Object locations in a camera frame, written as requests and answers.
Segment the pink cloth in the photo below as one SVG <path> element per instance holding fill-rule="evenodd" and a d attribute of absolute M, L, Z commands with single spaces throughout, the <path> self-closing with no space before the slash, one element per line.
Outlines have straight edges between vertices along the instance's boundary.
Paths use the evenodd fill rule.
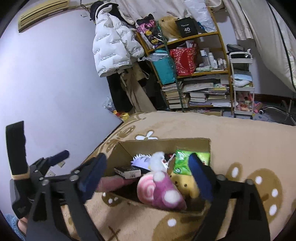
<path fill-rule="evenodd" d="M 102 177 L 97 185 L 95 192 L 112 192 L 126 185 L 137 182 L 139 178 L 125 179 L 119 175 Z"/>

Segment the small black white box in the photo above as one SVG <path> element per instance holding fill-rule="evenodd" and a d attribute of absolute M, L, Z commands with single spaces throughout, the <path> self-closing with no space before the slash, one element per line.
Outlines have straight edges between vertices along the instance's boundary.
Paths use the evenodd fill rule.
<path fill-rule="evenodd" d="M 138 178 L 142 175 L 140 168 L 135 166 L 114 167 L 114 171 L 126 180 Z"/>

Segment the white haired doll plush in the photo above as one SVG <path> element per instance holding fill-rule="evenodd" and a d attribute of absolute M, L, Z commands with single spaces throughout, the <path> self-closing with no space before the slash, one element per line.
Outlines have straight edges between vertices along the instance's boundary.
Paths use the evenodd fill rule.
<path fill-rule="evenodd" d="M 131 161 L 131 165 L 150 171 L 150 168 L 149 168 L 150 158 L 151 158 L 151 155 L 136 154 Z"/>

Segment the pink swiss roll plush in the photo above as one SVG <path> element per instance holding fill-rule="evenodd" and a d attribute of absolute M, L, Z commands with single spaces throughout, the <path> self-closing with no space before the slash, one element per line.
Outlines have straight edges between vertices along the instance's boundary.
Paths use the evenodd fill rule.
<path fill-rule="evenodd" d="M 137 184 L 137 197 L 140 202 L 152 205 L 154 200 L 155 183 L 153 181 L 154 172 L 144 174 Z"/>

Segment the white fluffy duck plush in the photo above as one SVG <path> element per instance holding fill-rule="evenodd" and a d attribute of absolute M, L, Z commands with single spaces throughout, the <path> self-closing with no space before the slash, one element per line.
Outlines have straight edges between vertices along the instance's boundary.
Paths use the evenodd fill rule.
<path fill-rule="evenodd" d="M 158 172 L 163 171 L 166 172 L 167 168 L 163 161 L 165 160 L 165 153 L 164 152 L 155 152 L 151 155 L 149 161 L 149 168 L 151 171 Z"/>

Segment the yellow dog plush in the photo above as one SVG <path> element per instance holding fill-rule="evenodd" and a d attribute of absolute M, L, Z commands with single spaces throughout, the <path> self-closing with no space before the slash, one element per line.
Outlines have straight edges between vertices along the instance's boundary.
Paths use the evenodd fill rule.
<path fill-rule="evenodd" d="M 192 175 L 176 174 L 172 169 L 168 170 L 171 181 L 177 187 L 182 196 L 195 199 L 199 197 L 199 189 Z"/>

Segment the pink bear plush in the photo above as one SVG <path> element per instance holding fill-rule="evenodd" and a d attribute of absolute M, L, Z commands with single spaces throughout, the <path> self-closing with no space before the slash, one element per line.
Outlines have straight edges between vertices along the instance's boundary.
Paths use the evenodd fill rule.
<path fill-rule="evenodd" d="M 155 184 L 152 206 L 163 210 L 186 210 L 187 206 L 182 194 L 163 171 L 153 174 Z"/>

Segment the green tissue pack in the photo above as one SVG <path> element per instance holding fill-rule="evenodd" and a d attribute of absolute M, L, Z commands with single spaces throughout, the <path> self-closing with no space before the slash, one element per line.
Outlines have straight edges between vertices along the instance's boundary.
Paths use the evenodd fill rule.
<path fill-rule="evenodd" d="M 204 165 L 209 166 L 211 154 L 208 152 L 193 152 L 186 150 L 176 150 L 175 164 L 173 172 L 175 174 L 188 175 L 191 176 L 192 173 L 189 168 L 189 156 L 191 154 L 196 154 Z"/>

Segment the open cardboard box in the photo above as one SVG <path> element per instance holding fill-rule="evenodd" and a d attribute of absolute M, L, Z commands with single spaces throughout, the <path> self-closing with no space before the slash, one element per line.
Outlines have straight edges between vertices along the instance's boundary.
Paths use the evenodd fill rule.
<path fill-rule="evenodd" d="M 118 174 L 133 183 L 113 193 L 133 204 L 159 210 L 202 213 L 201 184 L 195 182 L 188 166 L 190 154 L 210 163 L 208 138 L 118 142 L 107 150 L 105 176 Z"/>

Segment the beige floral blanket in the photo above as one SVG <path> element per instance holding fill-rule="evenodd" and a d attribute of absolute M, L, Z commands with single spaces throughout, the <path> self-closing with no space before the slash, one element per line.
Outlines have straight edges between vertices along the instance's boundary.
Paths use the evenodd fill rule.
<path fill-rule="evenodd" d="M 210 152 L 210 166 L 229 180 L 254 181 L 266 211 L 270 238 L 295 231 L 295 127 L 265 121 L 157 111 L 136 113 L 91 154 L 104 153 L 106 175 L 137 154 L 176 149 Z M 191 240 L 208 204 L 192 213 L 169 212 L 136 196 L 97 192 L 85 205 L 106 240 Z"/>

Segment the beige hanging coat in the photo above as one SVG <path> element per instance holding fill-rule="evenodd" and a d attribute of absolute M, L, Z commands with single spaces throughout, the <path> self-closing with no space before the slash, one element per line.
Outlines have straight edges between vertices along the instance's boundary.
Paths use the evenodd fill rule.
<path fill-rule="evenodd" d="M 138 82 L 143 78 L 145 78 L 144 73 L 140 69 L 135 68 L 135 66 L 125 69 L 120 76 L 121 86 L 132 103 L 132 111 L 134 113 L 150 113 L 156 111 L 156 108 Z"/>

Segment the white puffer jacket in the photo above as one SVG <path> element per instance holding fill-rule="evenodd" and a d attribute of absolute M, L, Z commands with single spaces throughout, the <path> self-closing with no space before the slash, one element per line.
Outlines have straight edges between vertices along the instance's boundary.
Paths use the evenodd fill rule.
<path fill-rule="evenodd" d="M 114 3 L 103 3 L 94 16 L 92 51 L 99 77 L 121 73 L 144 56 L 144 49 L 133 31 L 110 13 L 116 6 Z"/>

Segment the stack of books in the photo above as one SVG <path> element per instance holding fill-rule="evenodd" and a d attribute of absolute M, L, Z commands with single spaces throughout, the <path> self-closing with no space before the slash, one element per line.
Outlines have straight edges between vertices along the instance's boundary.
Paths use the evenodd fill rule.
<path fill-rule="evenodd" d="M 162 86 L 170 109 L 230 108 L 228 74 L 208 74 L 180 78 Z"/>

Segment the teal gift bag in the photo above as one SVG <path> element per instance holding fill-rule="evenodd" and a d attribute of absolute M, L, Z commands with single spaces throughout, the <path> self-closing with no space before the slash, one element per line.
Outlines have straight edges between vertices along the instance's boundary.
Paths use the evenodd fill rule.
<path fill-rule="evenodd" d="M 165 50 L 156 50 L 149 56 L 152 60 L 162 85 L 175 82 L 175 73 L 171 59 Z"/>

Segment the wooden shelf unit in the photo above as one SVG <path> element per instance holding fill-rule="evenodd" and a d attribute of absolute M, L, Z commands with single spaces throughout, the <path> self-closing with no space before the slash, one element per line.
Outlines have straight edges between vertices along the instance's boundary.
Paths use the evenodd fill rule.
<path fill-rule="evenodd" d="M 233 108 L 226 50 L 208 7 L 186 18 L 149 14 L 136 27 L 170 110 Z"/>

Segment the red gift bag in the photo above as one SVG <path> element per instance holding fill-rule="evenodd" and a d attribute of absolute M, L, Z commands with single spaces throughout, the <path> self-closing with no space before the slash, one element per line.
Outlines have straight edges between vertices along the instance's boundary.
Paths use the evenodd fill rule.
<path fill-rule="evenodd" d="M 192 75 L 196 70 L 196 48 L 171 49 L 170 55 L 175 63 L 178 76 Z"/>

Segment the white rolling cart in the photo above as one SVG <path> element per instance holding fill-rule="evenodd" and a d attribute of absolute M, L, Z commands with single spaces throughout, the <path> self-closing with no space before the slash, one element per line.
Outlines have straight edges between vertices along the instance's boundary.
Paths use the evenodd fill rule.
<path fill-rule="evenodd" d="M 251 49 L 229 53 L 229 62 L 232 71 L 232 85 L 234 94 L 234 114 L 248 116 L 251 120 L 254 116 L 254 94 L 252 74 L 249 66 L 253 63 Z"/>

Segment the black pink printed bag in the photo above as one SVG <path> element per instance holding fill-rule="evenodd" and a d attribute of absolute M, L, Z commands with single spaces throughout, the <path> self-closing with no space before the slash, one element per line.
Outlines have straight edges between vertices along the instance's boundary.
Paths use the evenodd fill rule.
<path fill-rule="evenodd" d="M 156 20 L 152 14 L 147 15 L 143 19 L 138 19 L 136 23 L 153 48 L 157 48 L 163 44 L 162 35 L 157 28 Z"/>

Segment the blonde wig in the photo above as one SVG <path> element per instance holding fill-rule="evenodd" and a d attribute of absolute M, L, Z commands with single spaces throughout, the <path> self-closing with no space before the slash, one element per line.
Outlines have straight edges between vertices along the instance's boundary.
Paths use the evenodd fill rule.
<path fill-rule="evenodd" d="M 167 38 L 168 42 L 182 39 L 176 20 L 178 20 L 178 18 L 174 16 L 164 16 L 159 19 L 159 25 L 162 33 Z"/>

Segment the cream recliner chair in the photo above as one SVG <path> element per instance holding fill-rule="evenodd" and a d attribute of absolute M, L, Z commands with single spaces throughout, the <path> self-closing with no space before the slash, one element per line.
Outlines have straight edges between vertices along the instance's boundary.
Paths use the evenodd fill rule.
<path fill-rule="evenodd" d="M 295 37 L 267 1 L 239 1 L 266 67 L 295 92 Z"/>

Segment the black box with 40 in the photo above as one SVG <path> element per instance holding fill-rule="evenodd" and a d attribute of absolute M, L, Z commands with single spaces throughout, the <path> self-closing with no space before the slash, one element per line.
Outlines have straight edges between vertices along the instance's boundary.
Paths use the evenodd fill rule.
<path fill-rule="evenodd" d="M 198 34 L 194 20 L 190 17 L 175 21 L 182 38 L 194 36 Z"/>

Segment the white plastic bag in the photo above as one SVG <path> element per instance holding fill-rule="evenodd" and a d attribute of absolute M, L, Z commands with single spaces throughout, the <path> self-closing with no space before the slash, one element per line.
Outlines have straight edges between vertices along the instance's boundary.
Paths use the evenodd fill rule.
<path fill-rule="evenodd" d="M 206 33 L 217 31 L 216 25 L 214 24 L 211 14 L 206 7 L 205 1 L 187 0 L 184 1 L 184 4 L 203 31 Z"/>

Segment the beige curtain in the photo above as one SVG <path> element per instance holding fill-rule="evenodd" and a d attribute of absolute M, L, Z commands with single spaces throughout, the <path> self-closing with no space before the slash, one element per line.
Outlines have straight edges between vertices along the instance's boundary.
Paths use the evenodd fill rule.
<path fill-rule="evenodd" d="M 114 1 L 119 5 L 123 15 L 136 21 L 152 14 L 157 20 L 163 16 L 186 18 L 194 16 L 200 4 L 213 11 L 225 8 L 229 14 L 237 40 L 253 39 L 249 23 L 239 1 Z"/>

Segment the wall air conditioner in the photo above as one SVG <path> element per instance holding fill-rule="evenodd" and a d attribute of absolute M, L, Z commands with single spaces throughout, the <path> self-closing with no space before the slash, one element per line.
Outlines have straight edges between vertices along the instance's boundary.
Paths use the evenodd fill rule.
<path fill-rule="evenodd" d="M 53 0 L 40 3 L 23 12 L 18 18 L 18 32 L 21 33 L 36 22 L 69 8 L 70 1 Z"/>

